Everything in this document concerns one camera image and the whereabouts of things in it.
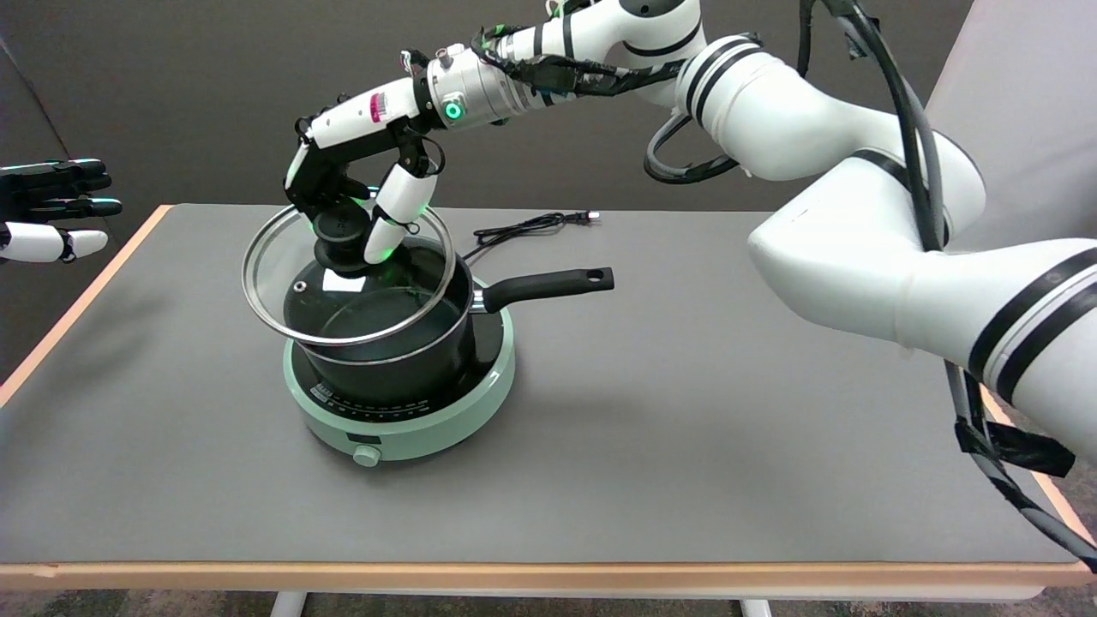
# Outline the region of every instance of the pot lid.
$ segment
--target pot lid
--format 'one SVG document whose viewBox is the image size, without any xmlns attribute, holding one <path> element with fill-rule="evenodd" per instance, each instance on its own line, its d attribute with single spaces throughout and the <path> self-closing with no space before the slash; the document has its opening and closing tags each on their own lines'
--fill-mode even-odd
<svg viewBox="0 0 1097 617">
<path fill-rule="evenodd" d="M 369 218 L 372 200 L 359 205 Z M 443 300 L 456 266 L 442 220 L 428 207 L 420 221 L 427 224 L 412 226 L 416 233 L 382 263 L 338 273 L 317 261 L 324 243 L 312 222 L 286 207 L 248 246 L 245 298 L 267 326 L 302 344 L 346 347 L 392 337 Z"/>
</svg>

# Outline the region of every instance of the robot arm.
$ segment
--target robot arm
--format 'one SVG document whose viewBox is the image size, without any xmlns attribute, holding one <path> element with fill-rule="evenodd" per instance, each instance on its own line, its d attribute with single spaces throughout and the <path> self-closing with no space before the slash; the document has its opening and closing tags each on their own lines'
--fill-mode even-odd
<svg viewBox="0 0 1097 617">
<path fill-rule="evenodd" d="M 619 43 L 636 68 L 600 64 Z M 318 262 L 353 276 L 387 259 L 433 195 L 444 155 L 430 159 L 429 132 L 630 90 L 671 106 L 671 80 L 704 44 L 700 0 L 600 0 L 565 2 L 545 23 L 497 26 L 432 59 L 405 51 L 407 77 L 298 121 L 286 195 L 313 222 Z M 347 177 L 350 162 L 393 150 L 376 193 Z"/>
<path fill-rule="evenodd" d="M 117 214 L 117 200 L 89 197 L 110 186 L 98 159 L 0 168 L 0 262 L 70 262 L 102 249 L 108 239 L 103 232 L 60 229 L 52 223 Z"/>
<path fill-rule="evenodd" d="M 1097 462 L 1097 240 L 926 253 L 906 186 L 897 119 L 816 90 L 745 37 L 717 40 L 683 69 L 676 102 L 751 175 L 825 172 L 760 225 L 750 257 L 801 317 L 945 358 L 1079 457 Z M 946 238 L 982 214 L 975 164 L 943 135 Z"/>
</svg>

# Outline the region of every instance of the pot handle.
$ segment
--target pot handle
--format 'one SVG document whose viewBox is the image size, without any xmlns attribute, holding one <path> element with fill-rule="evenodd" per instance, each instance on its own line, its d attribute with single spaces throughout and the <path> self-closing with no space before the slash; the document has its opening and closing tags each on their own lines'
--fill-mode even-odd
<svg viewBox="0 0 1097 617">
<path fill-rule="evenodd" d="M 498 313 L 505 306 L 523 300 L 578 295 L 611 289 L 613 289 L 612 268 L 562 270 L 514 277 L 484 288 L 484 312 Z"/>
</svg>

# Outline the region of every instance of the wooden table edge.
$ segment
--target wooden table edge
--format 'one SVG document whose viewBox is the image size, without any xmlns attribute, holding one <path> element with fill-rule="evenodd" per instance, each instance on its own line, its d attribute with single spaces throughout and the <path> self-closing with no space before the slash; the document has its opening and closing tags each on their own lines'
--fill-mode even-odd
<svg viewBox="0 0 1097 617">
<path fill-rule="evenodd" d="M 0 407 L 26 381 L 171 210 L 161 205 L 0 384 Z M 983 389 L 996 422 L 1010 420 Z M 1033 473 L 1063 521 L 1093 536 L 1050 478 Z M 0 564 L 0 590 L 30 588 L 399 588 L 645 590 L 735 586 L 1083 585 L 1074 563 L 316 563 L 114 562 Z"/>
</svg>

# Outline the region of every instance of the gray tabletop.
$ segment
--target gray tabletop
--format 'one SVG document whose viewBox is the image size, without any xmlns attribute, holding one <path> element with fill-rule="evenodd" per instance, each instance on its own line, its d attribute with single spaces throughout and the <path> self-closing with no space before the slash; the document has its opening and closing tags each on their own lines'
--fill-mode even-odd
<svg viewBox="0 0 1097 617">
<path fill-rule="evenodd" d="M 276 210 L 172 209 L 3 407 L 0 562 L 1075 561 L 958 451 L 939 360 L 767 290 L 765 214 L 612 212 L 488 253 L 488 282 L 612 266 L 617 290 L 512 306 L 496 417 L 359 468 L 240 291 Z M 441 212 L 462 249 L 531 214 Z"/>
</svg>

